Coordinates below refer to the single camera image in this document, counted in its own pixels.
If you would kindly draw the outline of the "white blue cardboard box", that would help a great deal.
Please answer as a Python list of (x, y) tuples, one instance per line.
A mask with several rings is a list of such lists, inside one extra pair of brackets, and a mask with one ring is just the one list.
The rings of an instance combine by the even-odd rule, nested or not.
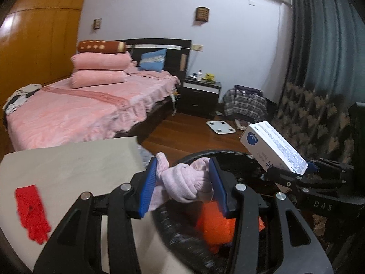
[(240, 142), (265, 171), (274, 166), (303, 175), (308, 168), (306, 160), (268, 121), (248, 125)]

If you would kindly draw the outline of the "orange foam net sleeve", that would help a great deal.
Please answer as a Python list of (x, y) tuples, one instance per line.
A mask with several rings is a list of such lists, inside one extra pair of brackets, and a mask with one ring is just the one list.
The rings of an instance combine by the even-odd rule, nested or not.
[(218, 203), (203, 203), (195, 229), (207, 244), (209, 251), (216, 254), (224, 245), (231, 245), (236, 219), (226, 219), (219, 211)]

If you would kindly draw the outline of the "wall socket plate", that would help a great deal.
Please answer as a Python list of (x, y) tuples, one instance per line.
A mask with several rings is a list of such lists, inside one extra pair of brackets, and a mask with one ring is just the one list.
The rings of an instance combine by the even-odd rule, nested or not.
[(191, 45), (191, 50), (192, 51), (203, 51), (203, 45), (192, 44)]

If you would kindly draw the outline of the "lower pink pillow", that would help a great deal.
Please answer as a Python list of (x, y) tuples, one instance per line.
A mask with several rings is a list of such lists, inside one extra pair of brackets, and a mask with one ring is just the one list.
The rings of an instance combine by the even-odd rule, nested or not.
[(91, 87), (97, 85), (118, 84), (127, 81), (124, 71), (80, 70), (72, 74), (72, 88)]

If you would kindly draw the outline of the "black nightstand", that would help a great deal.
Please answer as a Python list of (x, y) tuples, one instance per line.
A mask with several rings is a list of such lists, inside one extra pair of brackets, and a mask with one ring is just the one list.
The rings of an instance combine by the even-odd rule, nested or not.
[(220, 82), (203, 82), (185, 79), (180, 86), (177, 110), (205, 118), (215, 116), (222, 85)]

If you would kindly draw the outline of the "yellow plush toy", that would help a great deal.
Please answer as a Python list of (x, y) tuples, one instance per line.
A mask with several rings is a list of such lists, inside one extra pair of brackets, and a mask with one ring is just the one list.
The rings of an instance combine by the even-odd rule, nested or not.
[(206, 73), (205, 76), (203, 77), (203, 80), (205, 80), (205, 82), (214, 83), (215, 75), (211, 73)]

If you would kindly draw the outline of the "clothes pile on bed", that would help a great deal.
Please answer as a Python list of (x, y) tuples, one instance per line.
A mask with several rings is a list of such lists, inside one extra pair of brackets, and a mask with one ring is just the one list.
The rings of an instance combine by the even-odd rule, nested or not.
[(29, 84), (25, 87), (16, 90), (10, 97), (8, 97), (3, 112), (5, 115), (10, 115), (22, 106), (32, 95), (42, 88), (41, 84)]

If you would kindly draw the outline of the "left wall lamp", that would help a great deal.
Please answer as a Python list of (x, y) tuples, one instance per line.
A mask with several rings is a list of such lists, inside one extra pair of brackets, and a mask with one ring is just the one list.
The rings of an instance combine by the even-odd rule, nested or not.
[(93, 21), (93, 29), (94, 30), (98, 30), (101, 28), (101, 22), (102, 20), (100, 18), (96, 18), (94, 21)]

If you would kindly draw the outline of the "wooden wardrobe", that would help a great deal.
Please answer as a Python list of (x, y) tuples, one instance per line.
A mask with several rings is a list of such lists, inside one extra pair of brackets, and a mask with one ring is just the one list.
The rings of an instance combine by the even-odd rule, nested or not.
[(1, 103), (70, 76), (84, 0), (17, 0), (1, 25)]

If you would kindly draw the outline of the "brown dotted bolster pillow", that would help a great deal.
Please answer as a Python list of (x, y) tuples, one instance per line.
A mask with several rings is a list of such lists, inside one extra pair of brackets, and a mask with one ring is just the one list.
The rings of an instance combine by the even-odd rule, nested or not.
[(79, 53), (106, 53), (118, 54), (126, 52), (126, 43), (120, 41), (105, 40), (83, 40), (78, 43), (77, 51)]

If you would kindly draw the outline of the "wall lamp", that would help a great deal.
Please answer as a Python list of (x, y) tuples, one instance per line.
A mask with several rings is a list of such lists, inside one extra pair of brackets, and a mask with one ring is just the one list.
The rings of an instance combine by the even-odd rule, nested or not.
[(93, 29), (94, 30), (98, 30), (101, 28), (101, 22), (102, 20), (100, 18), (96, 18), (94, 21), (93, 21)]
[(197, 7), (194, 21), (198, 23), (207, 23), (209, 21), (209, 8)]

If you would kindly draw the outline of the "book on floor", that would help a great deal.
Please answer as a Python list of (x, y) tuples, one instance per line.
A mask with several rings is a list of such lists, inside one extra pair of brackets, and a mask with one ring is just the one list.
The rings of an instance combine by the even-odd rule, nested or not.
[(236, 128), (240, 131), (245, 131), (246, 128), (251, 125), (251, 122), (249, 121), (245, 121), (245, 120), (241, 120), (241, 119), (235, 119), (235, 125)]

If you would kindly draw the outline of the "blue cushion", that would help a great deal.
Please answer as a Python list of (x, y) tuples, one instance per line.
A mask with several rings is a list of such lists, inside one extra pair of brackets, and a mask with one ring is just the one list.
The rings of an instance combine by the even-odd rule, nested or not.
[(167, 49), (148, 52), (141, 55), (138, 63), (140, 71), (161, 72), (164, 68), (164, 62), (167, 55)]

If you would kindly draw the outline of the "pink knotted sock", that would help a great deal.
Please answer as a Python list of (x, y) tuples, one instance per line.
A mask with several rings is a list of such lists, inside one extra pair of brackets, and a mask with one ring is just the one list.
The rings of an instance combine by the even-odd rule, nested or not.
[(180, 203), (206, 203), (212, 200), (214, 192), (209, 176), (209, 158), (202, 157), (190, 165), (179, 163), (176, 166), (170, 166), (162, 152), (156, 154), (156, 159), (156, 184), (150, 211), (171, 199)]

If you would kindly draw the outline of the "black trash bin with liner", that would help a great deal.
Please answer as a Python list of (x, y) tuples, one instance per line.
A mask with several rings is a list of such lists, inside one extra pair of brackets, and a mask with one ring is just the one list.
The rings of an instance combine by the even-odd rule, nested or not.
[[(252, 156), (228, 150), (192, 153), (176, 161), (176, 164), (191, 164), (199, 158), (213, 156), (223, 170), (233, 173), (239, 181), (244, 174), (256, 179), (263, 174), (263, 169)], [(205, 231), (198, 226), (203, 215), (201, 202), (179, 203), (169, 200), (151, 214), (162, 242), (185, 266), (194, 273), (224, 272), (230, 246), (219, 246), (216, 253), (209, 249), (203, 238)]]

